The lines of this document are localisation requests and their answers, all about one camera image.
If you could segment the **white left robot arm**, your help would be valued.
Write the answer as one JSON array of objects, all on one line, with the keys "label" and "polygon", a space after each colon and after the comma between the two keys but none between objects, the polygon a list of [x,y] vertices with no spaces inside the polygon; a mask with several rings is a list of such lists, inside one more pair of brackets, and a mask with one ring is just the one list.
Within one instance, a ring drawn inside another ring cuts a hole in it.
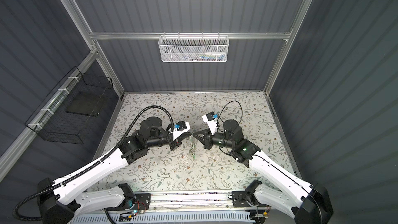
[{"label": "white left robot arm", "polygon": [[190,124],[179,121],[162,128],[162,120],[149,117],[141,122],[139,130],[124,138],[109,156],[103,155],[81,169],[54,181],[43,180],[39,188],[60,184],[57,189],[38,198],[38,207],[45,224],[67,224],[73,218],[100,209],[137,212],[141,200],[126,183],[108,190],[87,192],[87,189],[111,173],[127,167],[147,155],[149,148],[169,145],[174,150],[189,137]]}]

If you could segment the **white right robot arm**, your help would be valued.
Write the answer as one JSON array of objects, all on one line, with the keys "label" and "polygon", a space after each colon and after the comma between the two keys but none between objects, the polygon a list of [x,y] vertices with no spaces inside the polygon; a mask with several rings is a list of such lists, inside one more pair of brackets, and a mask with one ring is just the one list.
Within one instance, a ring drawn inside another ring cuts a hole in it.
[{"label": "white right robot arm", "polygon": [[193,133],[204,149],[225,147],[238,163],[254,170],[277,187],[267,188],[254,180],[245,190],[246,202],[251,206],[269,205],[294,219],[297,224],[326,224],[334,210],[327,189],[312,185],[294,176],[275,163],[260,147],[246,139],[236,120],[227,120],[223,132],[218,132],[216,120],[207,121],[208,129]]}]

